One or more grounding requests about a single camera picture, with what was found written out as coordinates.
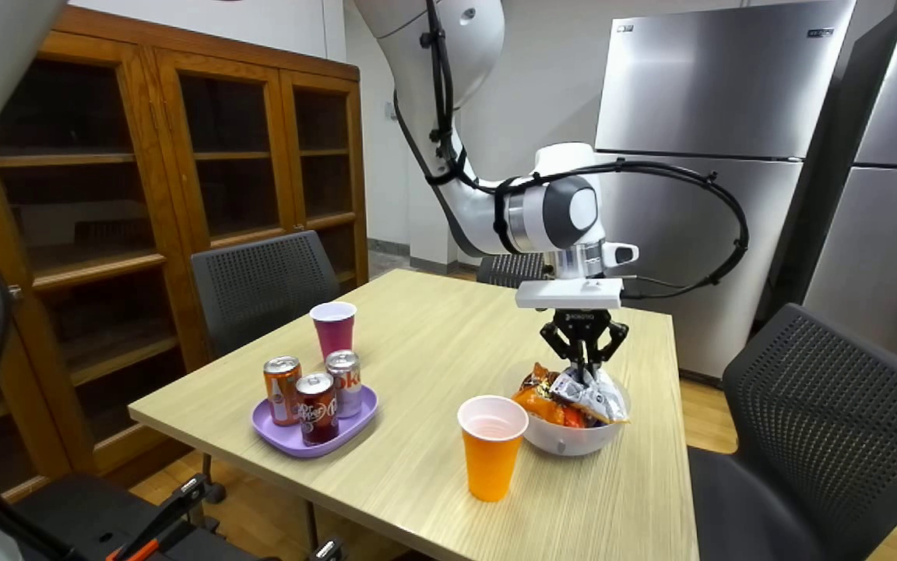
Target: floor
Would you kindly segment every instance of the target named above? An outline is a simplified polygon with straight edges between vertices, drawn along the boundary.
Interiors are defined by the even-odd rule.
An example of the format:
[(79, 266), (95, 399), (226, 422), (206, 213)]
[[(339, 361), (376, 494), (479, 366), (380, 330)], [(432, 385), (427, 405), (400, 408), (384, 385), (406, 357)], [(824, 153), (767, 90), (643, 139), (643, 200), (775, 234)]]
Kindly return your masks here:
[[(373, 255), (373, 274), (386, 267), (403, 267), (400, 255)], [(736, 430), (726, 399), (716, 387), (683, 378), (683, 410), (689, 445), (728, 453), (736, 449)], [(185, 456), (150, 481), (137, 483), (135, 494), (161, 503), (182, 481), (200, 470), (200, 456)], [(222, 504), (206, 508), (222, 520), (222, 534), (251, 552), (255, 557), (309, 557), (304, 503), (267, 477), (248, 473), (243, 469), (214, 460), (214, 481), (228, 487)], [(373, 531), (353, 520), (319, 511), (321, 537), (339, 540), (353, 557), (400, 557), (406, 548)], [(875, 561), (897, 561), (897, 531), (872, 555)]]

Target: chair backrest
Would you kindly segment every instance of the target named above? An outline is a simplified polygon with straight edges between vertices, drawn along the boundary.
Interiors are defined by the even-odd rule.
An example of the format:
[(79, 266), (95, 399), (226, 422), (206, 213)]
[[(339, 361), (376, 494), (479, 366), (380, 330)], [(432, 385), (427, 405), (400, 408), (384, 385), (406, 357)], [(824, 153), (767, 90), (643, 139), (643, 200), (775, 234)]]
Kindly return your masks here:
[(314, 231), (192, 255), (208, 347), (238, 348), (339, 294)]
[(800, 305), (726, 369), (739, 458), (775, 483), (832, 557), (866, 557), (897, 526), (897, 354)]
[(485, 255), (476, 267), (479, 285), (517, 287), (541, 274), (541, 255)]

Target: can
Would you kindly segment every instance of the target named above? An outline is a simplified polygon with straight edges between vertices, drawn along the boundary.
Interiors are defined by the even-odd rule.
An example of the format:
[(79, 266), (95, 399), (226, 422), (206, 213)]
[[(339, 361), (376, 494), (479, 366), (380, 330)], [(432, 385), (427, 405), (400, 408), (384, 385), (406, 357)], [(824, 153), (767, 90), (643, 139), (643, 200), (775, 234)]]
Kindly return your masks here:
[(295, 379), (303, 444), (319, 445), (337, 437), (337, 387), (325, 372)]
[(337, 348), (326, 354), (326, 373), (337, 385), (337, 417), (360, 415), (360, 369), (353, 348)]
[(264, 361), (264, 392), (270, 422), (281, 428), (300, 424), (295, 379), (303, 369), (295, 354), (281, 354)]

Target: orange cup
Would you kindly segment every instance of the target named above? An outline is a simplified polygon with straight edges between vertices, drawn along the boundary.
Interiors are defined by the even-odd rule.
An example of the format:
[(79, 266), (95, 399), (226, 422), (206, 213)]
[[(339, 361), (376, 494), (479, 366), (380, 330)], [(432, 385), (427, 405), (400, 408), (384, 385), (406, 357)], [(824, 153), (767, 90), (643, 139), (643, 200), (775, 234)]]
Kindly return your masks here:
[(508, 397), (475, 397), (458, 408), (458, 428), (466, 453), (472, 497), (479, 503), (505, 500), (530, 415)]

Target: plastic cup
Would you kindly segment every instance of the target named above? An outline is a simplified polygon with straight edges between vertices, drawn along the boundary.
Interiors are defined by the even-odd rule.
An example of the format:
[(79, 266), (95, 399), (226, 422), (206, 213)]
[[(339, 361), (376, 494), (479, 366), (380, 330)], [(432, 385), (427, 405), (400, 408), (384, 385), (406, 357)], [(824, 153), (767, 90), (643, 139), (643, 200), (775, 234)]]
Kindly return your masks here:
[(472, 497), (479, 503), (505, 500), (530, 415), (508, 397), (475, 397), (458, 408), (458, 428), (466, 449)]
[(337, 348), (353, 348), (356, 305), (333, 299), (311, 310), (321, 354), (326, 357)]

